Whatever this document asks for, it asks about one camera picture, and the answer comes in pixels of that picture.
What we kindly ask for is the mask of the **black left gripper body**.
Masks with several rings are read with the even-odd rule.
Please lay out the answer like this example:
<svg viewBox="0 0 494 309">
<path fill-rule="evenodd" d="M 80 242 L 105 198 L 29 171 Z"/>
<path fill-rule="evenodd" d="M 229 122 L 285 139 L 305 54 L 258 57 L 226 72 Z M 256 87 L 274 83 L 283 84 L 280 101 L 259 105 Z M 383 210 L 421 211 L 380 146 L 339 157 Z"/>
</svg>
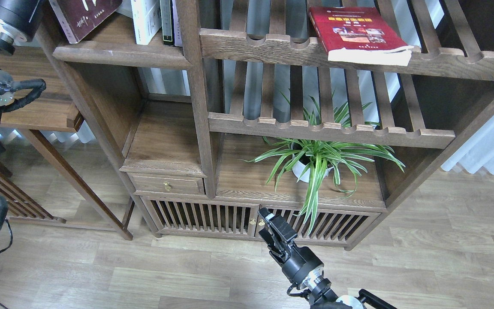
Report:
<svg viewBox="0 0 494 309">
<path fill-rule="evenodd" d="M 2 31 L 13 39 L 31 42 L 42 18 L 43 0 L 0 0 Z"/>
</svg>

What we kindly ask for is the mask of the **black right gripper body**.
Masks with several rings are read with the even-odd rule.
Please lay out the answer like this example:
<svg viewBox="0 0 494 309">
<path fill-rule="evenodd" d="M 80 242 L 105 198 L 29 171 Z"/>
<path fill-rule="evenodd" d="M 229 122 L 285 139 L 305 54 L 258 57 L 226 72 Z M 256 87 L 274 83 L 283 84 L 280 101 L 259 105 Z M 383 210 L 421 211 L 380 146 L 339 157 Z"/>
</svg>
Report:
<svg viewBox="0 0 494 309">
<path fill-rule="evenodd" d="M 262 220 L 267 228 L 260 230 L 259 235 L 267 243 L 269 254 L 293 287 L 306 288 L 296 297 L 313 294 L 323 280 L 324 263 L 310 248 L 296 245 L 297 233 L 282 216 L 262 216 Z"/>
</svg>

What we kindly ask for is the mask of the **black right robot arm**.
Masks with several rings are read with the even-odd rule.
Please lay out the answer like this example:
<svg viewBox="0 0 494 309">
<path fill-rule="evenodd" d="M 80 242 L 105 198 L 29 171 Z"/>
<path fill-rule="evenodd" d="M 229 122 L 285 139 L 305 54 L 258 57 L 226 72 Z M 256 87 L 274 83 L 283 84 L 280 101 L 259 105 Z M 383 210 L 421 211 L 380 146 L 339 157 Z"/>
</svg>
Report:
<svg viewBox="0 0 494 309">
<path fill-rule="evenodd" d="M 310 248 L 296 245 L 294 239 L 297 233 L 290 224 L 266 208 L 261 208 L 259 215 L 267 225 L 267 229 L 260 230 L 259 235 L 267 243 L 269 254 L 290 281 L 287 290 L 290 297 L 306 299 L 312 309 L 364 309 L 366 305 L 375 309 L 394 308 L 365 289 L 359 290 L 358 297 L 338 297 L 331 289 L 331 282 L 323 276 L 324 263 Z"/>
</svg>

